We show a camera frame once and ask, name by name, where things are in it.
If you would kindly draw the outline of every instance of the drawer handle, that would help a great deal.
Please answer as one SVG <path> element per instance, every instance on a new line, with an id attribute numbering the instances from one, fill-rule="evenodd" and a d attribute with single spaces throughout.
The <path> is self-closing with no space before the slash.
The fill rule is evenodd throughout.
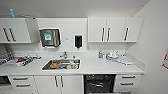
<path id="1" fill-rule="evenodd" d="M 27 80 L 28 78 L 13 78 L 13 80 Z"/>
<path id="2" fill-rule="evenodd" d="M 30 86 L 30 84 L 28 84 L 28 85 L 16 85 L 16 87 L 29 87 Z"/>
<path id="3" fill-rule="evenodd" d="M 120 83 L 121 85 L 134 85 L 134 83 Z"/>
<path id="4" fill-rule="evenodd" d="M 119 92 L 119 93 L 131 93 L 131 91 Z"/>
<path id="5" fill-rule="evenodd" d="M 128 77 L 122 76 L 122 78 L 136 78 L 136 77 L 135 76 L 128 76 Z"/>

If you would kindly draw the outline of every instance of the sticker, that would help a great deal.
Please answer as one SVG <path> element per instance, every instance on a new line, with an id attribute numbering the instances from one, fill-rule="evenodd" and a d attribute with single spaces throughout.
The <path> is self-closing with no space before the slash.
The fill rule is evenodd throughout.
<path id="1" fill-rule="evenodd" d="M 44 33 L 45 41 L 51 41 L 51 33 Z"/>

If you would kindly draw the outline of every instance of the wall-mounted dispenser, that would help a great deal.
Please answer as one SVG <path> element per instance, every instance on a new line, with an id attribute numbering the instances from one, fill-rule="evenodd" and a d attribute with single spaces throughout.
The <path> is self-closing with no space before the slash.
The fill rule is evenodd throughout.
<path id="1" fill-rule="evenodd" d="M 43 29 L 39 30 L 42 46 L 58 47 L 61 44 L 59 29 Z"/>
<path id="2" fill-rule="evenodd" d="M 75 35 L 75 47 L 82 47 L 82 35 Z"/>

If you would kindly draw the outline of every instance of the black soap dispenser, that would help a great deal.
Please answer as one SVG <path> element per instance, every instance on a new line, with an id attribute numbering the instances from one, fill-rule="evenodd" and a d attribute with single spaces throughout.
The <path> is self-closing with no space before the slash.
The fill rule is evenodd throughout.
<path id="1" fill-rule="evenodd" d="M 75 35 L 75 47 L 82 47 L 82 35 Z"/>

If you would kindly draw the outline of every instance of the white cabinet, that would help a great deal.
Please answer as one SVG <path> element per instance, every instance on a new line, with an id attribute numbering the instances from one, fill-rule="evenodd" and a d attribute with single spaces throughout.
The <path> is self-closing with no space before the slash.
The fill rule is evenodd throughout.
<path id="1" fill-rule="evenodd" d="M 104 42 L 106 18 L 88 18 L 88 42 Z"/>
<path id="2" fill-rule="evenodd" d="M 136 42 L 141 30 L 142 18 L 126 18 L 123 39 L 126 42 Z"/>
<path id="3" fill-rule="evenodd" d="M 116 75 L 114 92 L 137 94 L 141 75 Z"/>
<path id="4" fill-rule="evenodd" d="M 9 76 L 9 80 L 13 87 L 11 92 L 16 94 L 38 94 L 33 76 Z"/>
<path id="5" fill-rule="evenodd" d="M 122 41 L 125 18 L 108 18 L 107 19 L 107 38 L 106 42 Z"/>
<path id="6" fill-rule="evenodd" d="M 136 42 L 142 18 L 88 18 L 88 42 Z"/>
<path id="7" fill-rule="evenodd" d="M 32 43 L 40 40 L 38 25 L 30 18 L 0 18 L 0 43 Z"/>
<path id="8" fill-rule="evenodd" d="M 83 94 L 83 75 L 35 76 L 39 94 Z"/>

